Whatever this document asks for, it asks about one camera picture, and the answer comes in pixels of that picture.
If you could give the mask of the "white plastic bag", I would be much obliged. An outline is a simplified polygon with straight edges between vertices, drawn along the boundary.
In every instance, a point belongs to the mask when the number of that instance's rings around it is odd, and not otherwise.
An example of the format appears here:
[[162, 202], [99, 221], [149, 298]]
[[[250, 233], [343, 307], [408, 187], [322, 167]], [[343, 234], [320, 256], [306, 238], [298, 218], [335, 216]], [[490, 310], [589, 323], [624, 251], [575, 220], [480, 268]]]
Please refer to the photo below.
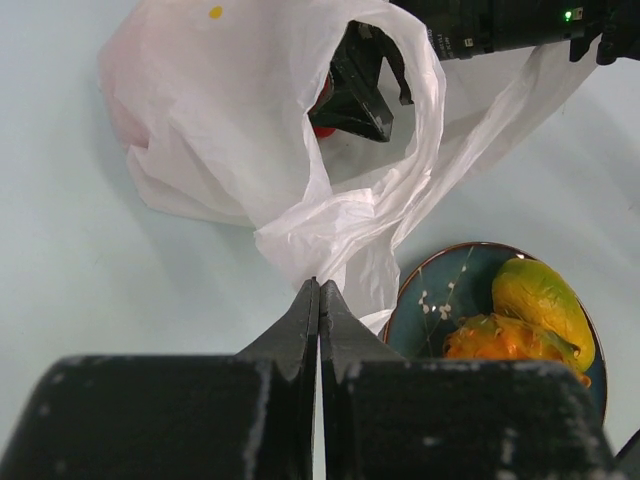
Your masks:
[[[308, 118], [350, 21], [382, 29], [414, 104], [380, 145], [319, 143]], [[386, 1], [142, 1], [99, 55], [100, 85], [140, 197], [174, 215], [255, 228], [294, 285], [335, 281], [379, 332], [401, 242], [594, 71], [565, 44], [440, 62], [426, 27]]]

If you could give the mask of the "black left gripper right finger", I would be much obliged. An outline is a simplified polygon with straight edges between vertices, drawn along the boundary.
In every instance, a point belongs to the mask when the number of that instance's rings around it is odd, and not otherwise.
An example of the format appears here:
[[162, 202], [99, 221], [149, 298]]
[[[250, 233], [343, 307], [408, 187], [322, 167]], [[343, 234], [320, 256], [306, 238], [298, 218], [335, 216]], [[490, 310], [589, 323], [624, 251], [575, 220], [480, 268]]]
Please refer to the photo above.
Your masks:
[[618, 479], [586, 389], [550, 361], [407, 360], [320, 290], [330, 479]]

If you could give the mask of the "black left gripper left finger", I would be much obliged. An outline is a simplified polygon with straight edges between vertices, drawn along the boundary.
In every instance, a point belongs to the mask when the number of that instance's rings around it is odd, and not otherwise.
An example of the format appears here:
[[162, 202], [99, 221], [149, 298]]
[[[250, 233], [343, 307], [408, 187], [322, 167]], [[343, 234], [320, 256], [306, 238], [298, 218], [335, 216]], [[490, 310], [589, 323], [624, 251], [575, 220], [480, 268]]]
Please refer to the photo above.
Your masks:
[[309, 479], [320, 288], [234, 355], [54, 363], [1, 459], [5, 479]]

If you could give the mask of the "fake yellow green mango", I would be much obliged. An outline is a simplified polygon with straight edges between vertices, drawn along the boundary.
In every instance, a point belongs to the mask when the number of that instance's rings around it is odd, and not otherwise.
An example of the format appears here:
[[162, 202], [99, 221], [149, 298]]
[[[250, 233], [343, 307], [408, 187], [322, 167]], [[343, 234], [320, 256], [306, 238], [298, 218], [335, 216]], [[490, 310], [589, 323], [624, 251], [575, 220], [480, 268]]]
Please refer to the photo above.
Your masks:
[[492, 282], [494, 311], [549, 330], [572, 345], [577, 367], [585, 372], [595, 359], [589, 321], [569, 284], [546, 264], [514, 257]]

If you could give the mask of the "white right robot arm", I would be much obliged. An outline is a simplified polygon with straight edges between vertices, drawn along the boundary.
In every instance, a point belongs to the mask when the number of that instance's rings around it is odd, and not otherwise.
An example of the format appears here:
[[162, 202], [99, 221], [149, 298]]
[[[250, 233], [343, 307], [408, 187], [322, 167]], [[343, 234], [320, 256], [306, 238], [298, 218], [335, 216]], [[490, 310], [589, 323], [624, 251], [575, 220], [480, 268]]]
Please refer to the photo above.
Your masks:
[[[636, 1], [406, 0], [396, 5], [426, 26], [444, 61], [569, 42], [569, 59], [576, 63], [594, 41], [600, 66], [639, 57]], [[400, 103], [412, 104], [405, 61], [394, 41], [378, 27], [350, 22], [309, 112], [317, 137], [340, 130], [389, 141], [394, 116], [378, 89], [384, 64], [398, 83]]]

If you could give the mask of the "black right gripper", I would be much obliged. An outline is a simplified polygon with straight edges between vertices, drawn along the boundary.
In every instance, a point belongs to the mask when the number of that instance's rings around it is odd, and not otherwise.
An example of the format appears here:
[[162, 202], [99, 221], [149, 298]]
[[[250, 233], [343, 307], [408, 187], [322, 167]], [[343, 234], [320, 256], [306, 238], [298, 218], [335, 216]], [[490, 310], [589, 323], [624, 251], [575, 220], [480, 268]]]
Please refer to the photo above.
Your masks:
[[327, 126], [374, 142], [390, 141], [394, 116], [379, 90], [384, 62], [399, 87], [400, 104], [412, 105], [397, 45], [380, 28], [351, 21], [330, 62], [328, 103], [322, 109]]

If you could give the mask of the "fake pineapple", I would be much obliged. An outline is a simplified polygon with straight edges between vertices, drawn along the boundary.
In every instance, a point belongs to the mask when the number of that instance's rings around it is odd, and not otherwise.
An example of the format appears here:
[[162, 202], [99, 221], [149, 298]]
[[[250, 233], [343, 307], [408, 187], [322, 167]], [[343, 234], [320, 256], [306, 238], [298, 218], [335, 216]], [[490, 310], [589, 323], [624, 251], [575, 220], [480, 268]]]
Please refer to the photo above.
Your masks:
[[497, 314], [460, 320], [459, 328], [444, 341], [449, 359], [555, 361], [569, 368], [589, 388], [587, 368], [579, 367], [578, 349], [550, 330]]

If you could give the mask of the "fake red pepper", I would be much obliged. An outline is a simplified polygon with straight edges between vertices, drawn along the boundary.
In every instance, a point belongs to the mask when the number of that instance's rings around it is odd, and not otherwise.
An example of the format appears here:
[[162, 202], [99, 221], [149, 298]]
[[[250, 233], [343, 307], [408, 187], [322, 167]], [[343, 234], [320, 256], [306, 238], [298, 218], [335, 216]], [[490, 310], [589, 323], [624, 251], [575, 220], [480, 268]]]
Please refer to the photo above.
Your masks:
[[317, 139], [330, 137], [335, 131], [335, 127], [327, 126], [322, 119], [322, 109], [331, 100], [334, 94], [334, 81], [331, 73], [328, 73], [322, 89], [316, 98], [314, 105], [309, 110], [308, 116], [313, 132]]

